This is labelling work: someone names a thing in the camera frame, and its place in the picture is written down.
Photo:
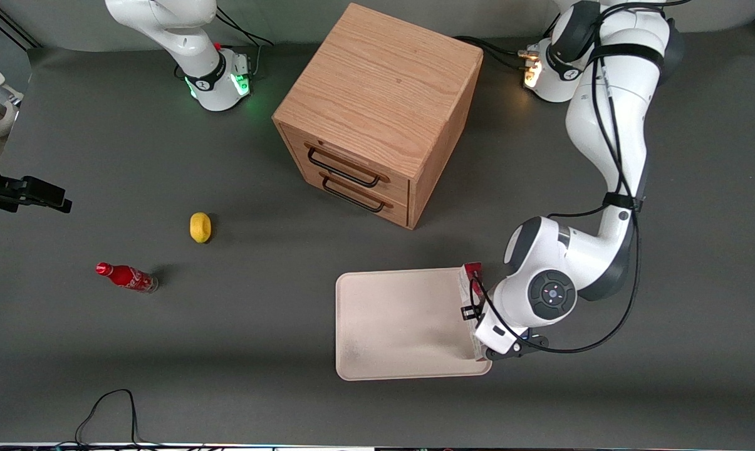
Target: yellow lemon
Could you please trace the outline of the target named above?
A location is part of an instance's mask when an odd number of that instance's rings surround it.
[[[211,239],[211,218],[206,214],[196,213],[190,217],[190,236],[197,243]]]

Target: drawer handle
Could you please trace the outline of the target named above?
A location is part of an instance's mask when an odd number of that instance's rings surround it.
[[[311,161],[311,163],[314,163],[314,165],[319,166],[320,168],[325,168],[326,170],[332,172],[333,174],[337,176],[341,176],[349,182],[357,183],[360,186],[363,186],[364,188],[374,188],[377,185],[377,182],[380,181],[380,176],[375,176],[375,179],[371,182],[366,182],[366,180],[360,180],[358,177],[352,177],[351,175],[347,174],[346,172],[341,171],[340,169],[333,168],[331,165],[327,165],[326,163],[322,163],[319,160],[313,158],[313,154],[316,152],[315,148],[311,147],[311,150],[308,151],[308,160]]]
[[[326,185],[326,183],[329,181],[330,181],[329,177],[325,177],[325,179],[322,181],[322,188],[324,188],[325,191],[329,192],[329,194],[332,194],[335,197],[339,197],[343,200],[346,200],[347,202],[354,203],[360,208],[371,211],[372,213],[380,213],[381,211],[383,211],[383,207],[385,207],[385,202],[381,202],[380,205],[378,205],[377,207],[370,207],[369,205],[366,205],[365,203],[360,202],[359,200],[355,200],[349,196],[346,196],[346,194],[344,194],[343,192],[338,192],[332,188],[329,188],[329,186]]]

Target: wooden cabinet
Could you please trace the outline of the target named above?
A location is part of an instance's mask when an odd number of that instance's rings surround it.
[[[482,59],[352,3],[272,119],[309,184],[413,229],[461,136]]]

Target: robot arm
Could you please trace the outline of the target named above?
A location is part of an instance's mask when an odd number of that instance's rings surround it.
[[[249,94],[249,62],[217,49],[203,25],[216,16],[215,0],[105,0],[122,25],[136,29],[174,57],[190,93],[209,111],[223,111]]]
[[[514,334],[564,319],[578,295],[604,299],[625,281],[633,210],[638,208],[635,198],[641,197],[647,156],[644,117],[673,28],[658,11],[619,9],[587,41],[575,18],[585,21],[587,11],[594,11],[588,21],[592,24],[604,9],[620,3],[625,1],[601,5],[584,0],[572,5],[556,23],[552,40],[538,43],[546,57],[535,59],[540,66],[534,83],[526,78],[527,88],[545,100],[570,94],[567,132],[606,180],[608,194],[596,235],[545,217],[527,220],[514,231],[505,255],[511,274],[489,292],[494,308],[483,309],[475,332],[500,354],[514,345]],[[576,42],[563,43],[564,38]]]

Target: red bottle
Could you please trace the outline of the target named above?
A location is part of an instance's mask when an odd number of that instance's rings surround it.
[[[96,265],[96,273],[107,277],[121,288],[134,289],[134,291],[146,294],[154,293],[159,285],[157,277],[126,265],[113,266],[108,263],[99,263]]]

